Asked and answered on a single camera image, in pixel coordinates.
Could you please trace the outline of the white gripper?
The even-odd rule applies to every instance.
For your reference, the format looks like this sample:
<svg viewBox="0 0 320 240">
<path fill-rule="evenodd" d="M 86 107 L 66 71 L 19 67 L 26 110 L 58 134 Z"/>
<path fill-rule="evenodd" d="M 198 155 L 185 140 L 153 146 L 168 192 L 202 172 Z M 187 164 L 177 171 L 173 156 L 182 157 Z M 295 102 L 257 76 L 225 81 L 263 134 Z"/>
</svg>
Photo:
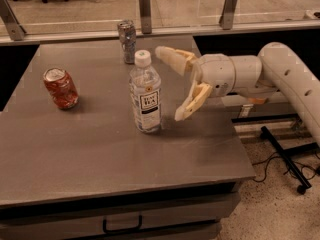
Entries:
<svg viewBox="0 0 320 240">
<path fill-rule="evenodd" d="M 235 67 L 228 56 L 206 54 L 197 59 L 192 52 L 166 46 L 158 46 L 155 55 L 181 76 L 193 68 L 192 78 L 195 81 L 192 82 L 185 101 L 176 109 L 176 121 L 190 117 L 204 104 L 210 94 L 211 97 L 223 97 L 234 87 Z"/>
</svg>

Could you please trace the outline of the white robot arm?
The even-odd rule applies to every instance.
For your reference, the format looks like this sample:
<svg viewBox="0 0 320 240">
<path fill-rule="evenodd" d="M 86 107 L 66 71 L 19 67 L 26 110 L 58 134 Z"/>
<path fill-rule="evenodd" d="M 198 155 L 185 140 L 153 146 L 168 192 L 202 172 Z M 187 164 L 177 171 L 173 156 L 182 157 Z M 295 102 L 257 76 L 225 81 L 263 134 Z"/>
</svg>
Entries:
<svg viewBox="0 0 320 240">
<path fill-rule="evenodd" d="M 208 97 L 235 92 L 259 104 L 279 91 L 320 145 L 320 81 L 287 45 L 271 42 L 256 56 L 197 57 L 192 52 L 165 46 L 158 46 L 155 54 L 178 74 L 190 74 L 191 89 L 176 109 L 177 121 L 190 117 Z"/>
</svg>

